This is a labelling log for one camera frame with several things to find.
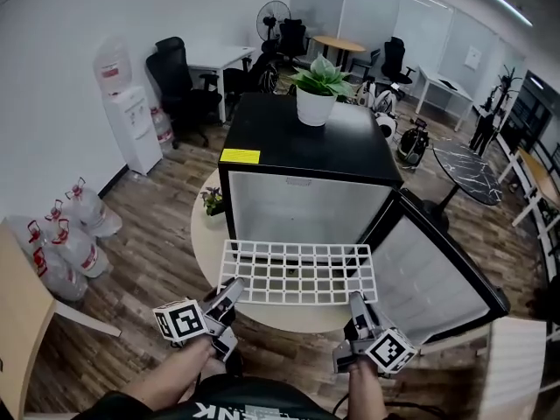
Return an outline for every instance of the white marker cube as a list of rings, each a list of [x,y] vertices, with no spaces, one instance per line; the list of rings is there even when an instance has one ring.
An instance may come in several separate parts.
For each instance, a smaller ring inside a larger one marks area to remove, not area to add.
[[[417,354],[417,350],[396,329],[386,330],[366,350],[379,369],[385,374],[397,374]]]
[[[196,300],[180,300],[154,308],[157,326],[164,338],[179,342],[208,333],[204,316]]]

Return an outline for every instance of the yellow label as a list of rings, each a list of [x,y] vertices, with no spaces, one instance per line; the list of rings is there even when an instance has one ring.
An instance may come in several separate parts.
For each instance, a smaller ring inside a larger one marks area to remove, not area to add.
[[[221,162],[237,162],[238,164],[258,164],[261,152],[259,150],[230,150],[221,153]]]

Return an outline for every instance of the fluorescent light tube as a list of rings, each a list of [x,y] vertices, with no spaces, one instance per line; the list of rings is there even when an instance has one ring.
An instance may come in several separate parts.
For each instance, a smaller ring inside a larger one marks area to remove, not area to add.
[[[544,90],[544,86],[543,84],[541,84],[538,80],[536,80],[535,78],[531,78],[531,80],[535,83],[535,85],[540,88],[541,90]]]
[[[444,4],[441,4],[440,2],[436,2],[435,0],[428,0],[428,2],[432,2],[433,4],[438,4],[439,6],[441,6],[442,8],[446,8],[447,6],[445,6]]]
[[[426,4],[424,2],[421,2],[420,0],[412,0],[413,2],[417,2],[418,4],[423,4],[424,6],[427,6],[428,8],[431,8],[431,5]]]
[[[533,24],[531,24],[531,22],[529,22],[529,20],[525,16],[523,16],[516,8],[514,8],[511,4],[509,4],[505,0],[497,0],[497,1],[500,2],[501,4],[503,4],[511,12],[513,12],[518,18],[520,18],[523,21],[523,23],[525,23],[529,26],[533,26]]]

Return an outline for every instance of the round table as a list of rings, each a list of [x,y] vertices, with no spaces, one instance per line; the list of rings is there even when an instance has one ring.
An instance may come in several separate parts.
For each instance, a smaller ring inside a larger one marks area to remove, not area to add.
[[[350,52],[363,53],[366,51],[366,49],[360,44],[355,44],[354,42],[350,42],[349,40],[345,40],[343,38],[332,38],[331,36],[315,36],[313,40],[319,42],[320,44],[323,44],[323,56],[325,57],[329,53],[329,46],[339,49],[339,55],[336,59],[336,65],[339,66],[340,62],[342,62],[341,70],[343,72],[346,70],[348,54]]]
[[[437,162],[455,184],[439,204],[431,200],[423,202],[426,211],[441,227],[445,230],[449,228],[445,208],[459,188],[485,206],[495,206],[501,201],[500,184],[486,160],[467,146],[449,141],[435,142],[433,150]]]
[[[218,170],[214,171],[200,190],[220,186]],[[199,195],[191,213],[191,240],[194,256],[206,280],[215,288],[221,269],[224,241],[229,239],[228,226],[209,226],[202,198]],[[279,330],[295,333],[326,333],[341,330],[352,317],[349,305],[281,306],[238,303],[235,309],[245,316]]]

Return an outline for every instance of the white plastic grid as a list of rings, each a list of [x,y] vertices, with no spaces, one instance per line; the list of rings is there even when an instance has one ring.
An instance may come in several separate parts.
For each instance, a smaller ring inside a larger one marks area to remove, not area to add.
[[[218,292],[231,278],[246,288],[239,302],[259,305],[347,305],[352,292],[377,302],[367,244],[224,242]]]

